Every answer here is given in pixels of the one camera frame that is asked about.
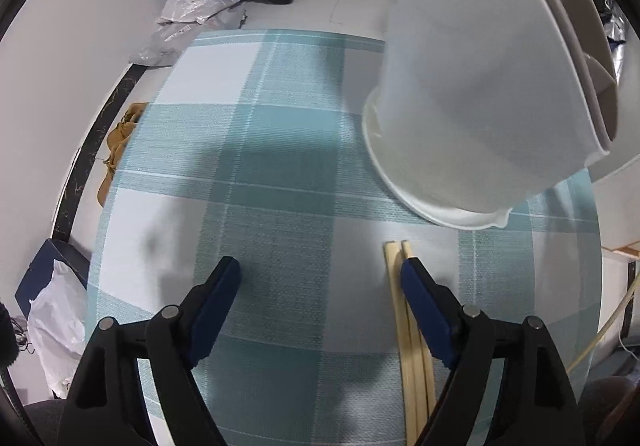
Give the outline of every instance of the floor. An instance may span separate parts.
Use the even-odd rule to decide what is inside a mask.
[[[391,0],[293,0],[290,5],[247,3],[247,20],[243,29],[318,30],[384,39],[390,4]],[[146,71],[122,106],[113,126],[132,102],[152,100],[170,72],[170,68]],[[84,187],[71,230],[70,242],[87,258],[91,257],[94,250],[102,212],[95,193],[106,173],[102,161],[108,156],[109,149],[103,142]]]

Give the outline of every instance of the blue gripper pad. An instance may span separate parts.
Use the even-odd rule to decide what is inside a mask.
[[[454,344],[460,329],[458,300],[448,288],[433,281],[417,258],[402,264],[400,286],[431,355],[452,368],[460,356]]]
[[[191,368],[211,353],[236,298],[240,282],[240,264],[230,256],[225,256],[209,279],[203,285],[195,286],[182,302],[182,305],[191,302],[191,306],[196,307],[196,312],[189,315],[187,321],[190,325],[185,329],[190,341],[186,359]]]

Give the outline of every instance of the white cable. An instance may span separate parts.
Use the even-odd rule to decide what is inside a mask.
[[[620,346],[633,356],[633,358],[636,360],[636,363],[640,362],[638,356],[636,356],[631,350],[627,349],[625,347],[625,344],[622,342],[622,327],[620,327],[620,330],[618,331],[618,341],[620,342]]]
[[[589,355],[591,350],[593,350],[595,346],[598,344],[598,342],[604,337],[604,334],[607,333],[609,328],[613,325],[614,321],[618,319],[618,316],[620,316],[620,313],[625,309],[626,304],[629,303],[631,298],[633,298],[636,288],[638,288],[639,285],[640,285],[640,274],[636,274],[636,278],[631,284],[631,286],[629,287],[629,290],[626,291],[624,298],[622,299],[620,304],[616,307],[616,310],[613,311],[613,314],[609,316],[609,319],[600,329],[600,332],[596,334],[596,337],[593,338],[593,341],[591,341],[591,343],[589,343],[589,345],[587,345],[587,347],[580,354],[578,354],[578,357],[575,358],[574,362],[571,363],[571,365],[569,365],[569,367],[566,369],[566,372],[568,374],[570,374],[571,371],[576,366],[578,366],[584,358],[586,358]]]

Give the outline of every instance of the table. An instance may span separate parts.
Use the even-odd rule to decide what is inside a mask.
[[[432,276],[495,318],[542,317],[567,365],[593,338],[601,256],[588,172],[461,232],[399,204],[364,147],[360,113],[383,42],[310,31],[206,32],[149,105],[114,178],[90,268],[99,318],[179,303],[220,257],[243,283],[194,377],[234,446],[404,443],[382,244],[409,239]],[[571,375],[577,394],[585,360]],[[474,430],[499,383],[494,365]],[[448,371],[436,363],[442,389]],[[148,363],[148,410],[161,416]]]

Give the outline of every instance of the white floor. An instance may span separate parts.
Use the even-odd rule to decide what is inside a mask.
[[[47,379],[36,353],[30,354],[26,350],[20,352],[13,365],[9,367],[9,374],[22,404],[53,399],[53,392],[47,386]]]
[[[302,29],[340,32],[384,39],[386,17],[391,0],[293,0],[289,5],[246,4],[247,20],[243,29]],[[170,68],[154,68],[145,72],[122,106],[111,128],[120,120],[132,102],[151,100],[171,72]],[[84,256],[91,257],[102,208],[96,193],[106,173],[103,164],[109,156],[102,143],[91,170],[71,230],[71,243]]]

